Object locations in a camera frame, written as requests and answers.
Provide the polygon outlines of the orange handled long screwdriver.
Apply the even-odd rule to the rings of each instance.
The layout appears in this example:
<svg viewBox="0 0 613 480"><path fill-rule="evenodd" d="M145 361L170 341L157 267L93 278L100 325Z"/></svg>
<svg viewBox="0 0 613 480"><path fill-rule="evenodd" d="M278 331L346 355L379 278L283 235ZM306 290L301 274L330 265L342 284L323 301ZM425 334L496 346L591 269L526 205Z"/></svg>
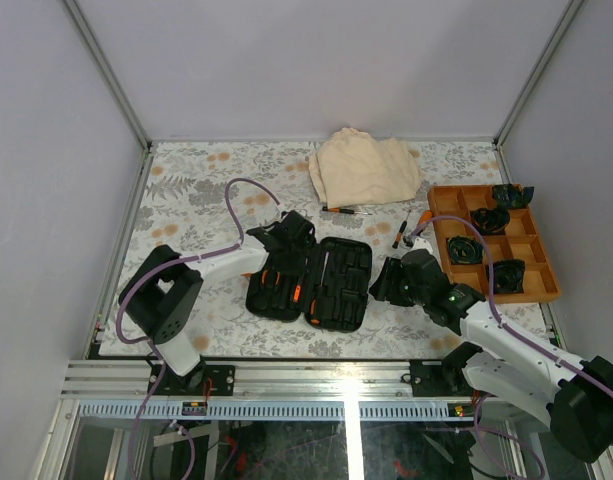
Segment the orange handled long screwdriver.
<svg viewBox="0 0 613 480"><path fill-rule="evenodd" d="M418 220L417 226L421 226L429 222L433 218L433 213L430 210L426 210Z"/></svg>

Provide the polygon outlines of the orange utility knife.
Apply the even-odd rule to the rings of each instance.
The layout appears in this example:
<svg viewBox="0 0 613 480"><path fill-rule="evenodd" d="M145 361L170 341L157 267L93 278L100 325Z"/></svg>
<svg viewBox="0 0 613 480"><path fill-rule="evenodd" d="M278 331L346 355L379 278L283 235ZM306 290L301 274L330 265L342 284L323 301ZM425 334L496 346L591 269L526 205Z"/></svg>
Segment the orange utility knife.
<svg viewBox="0 0 613 480"><path fill-rule="evenodd" d="M297 303L299 300L300 292L301 292L301 283L297 283L295 290L292 295L292 302Z"/></svg>

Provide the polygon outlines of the large black orange screwdriver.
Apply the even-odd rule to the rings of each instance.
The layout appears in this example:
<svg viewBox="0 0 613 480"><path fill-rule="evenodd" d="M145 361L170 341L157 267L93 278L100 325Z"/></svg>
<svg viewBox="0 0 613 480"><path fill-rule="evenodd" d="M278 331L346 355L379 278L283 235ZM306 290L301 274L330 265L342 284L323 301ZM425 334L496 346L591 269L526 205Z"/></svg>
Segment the large black orange screwdriver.
<svg viewBox="0 0 613 480"><path fill-rule="evenodd" d="M321 274L320 274L320 279L319 279L319 282L317 284L315 293L313 295L313 300L311 302L311 307L310 307L310 315L311 315L310 324L311 325L319 325L320 324L320 321L316 318L316 305L317 305L317 301L318 301L319 297L322 296L323 292L325 291L324 279L325 279L325 275L326 275L326 270L327 270L329 256L330 256L330 252L326 251L325 255L324 255L324 260L323 260L322 270L321 270Z"/></svg>

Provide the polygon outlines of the dark green tool case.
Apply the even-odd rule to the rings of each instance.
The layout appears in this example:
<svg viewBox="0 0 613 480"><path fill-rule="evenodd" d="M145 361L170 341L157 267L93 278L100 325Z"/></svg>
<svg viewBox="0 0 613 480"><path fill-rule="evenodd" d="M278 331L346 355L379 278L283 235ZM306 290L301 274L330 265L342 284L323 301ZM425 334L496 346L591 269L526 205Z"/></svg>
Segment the dark green tool case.
<svg viewBox="0 0 613 480"><path fill-rule="evenodd" d="M250 276L247 310L261 318L351 333L363 323L372 249L363 242L326 237L303 251L272 253Z"/></svg>

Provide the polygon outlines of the orange black needle-nose pliers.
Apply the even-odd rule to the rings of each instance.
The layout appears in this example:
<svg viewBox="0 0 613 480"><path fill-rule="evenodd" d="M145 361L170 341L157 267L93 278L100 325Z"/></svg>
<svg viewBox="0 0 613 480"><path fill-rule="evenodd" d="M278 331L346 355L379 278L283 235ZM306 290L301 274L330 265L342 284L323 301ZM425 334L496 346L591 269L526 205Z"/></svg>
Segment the orange black needle-nose pliers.
<svg viewBox="0 0 613 480"><path fill-rule="evenodd" d="M278 291L281 284L281 273L276 270L263 270L260 277L262 290Z"/></svg>

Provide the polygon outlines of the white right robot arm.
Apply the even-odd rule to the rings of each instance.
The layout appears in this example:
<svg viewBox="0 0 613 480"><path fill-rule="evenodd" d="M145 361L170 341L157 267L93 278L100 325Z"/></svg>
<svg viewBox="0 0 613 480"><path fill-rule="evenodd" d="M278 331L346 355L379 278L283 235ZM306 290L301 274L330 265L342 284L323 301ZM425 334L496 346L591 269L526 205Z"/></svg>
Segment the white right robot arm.
<svg viewBox="0 0 613 480"><path fill-rule="evenodd" d="M459 335L442 369L453 394L492 394L546 425L575 458L595 462L613 444L613 364L585 360L502 316L479 291L453 283L425 249L386 259L370 288L378 301L419 306Z"/></svg>

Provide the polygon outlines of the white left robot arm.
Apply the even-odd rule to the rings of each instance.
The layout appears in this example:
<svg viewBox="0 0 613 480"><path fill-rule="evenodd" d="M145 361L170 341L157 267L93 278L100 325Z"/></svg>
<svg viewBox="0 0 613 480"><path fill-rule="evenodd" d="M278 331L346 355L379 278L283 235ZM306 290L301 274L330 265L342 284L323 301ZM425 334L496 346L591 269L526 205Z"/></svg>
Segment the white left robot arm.
<svg viewBox="0 0 613 480"><path fill-rule="evenodd" d="M205 381L199 350L186 325L206 286L262 270L293 272L298 256L315 244L315 226L297 211L248 230L233 246L184 256L167 245L148 255L119 295L116 335L125 344L148 341L171 369L170 382L183 394L198 392Z"/></svg>

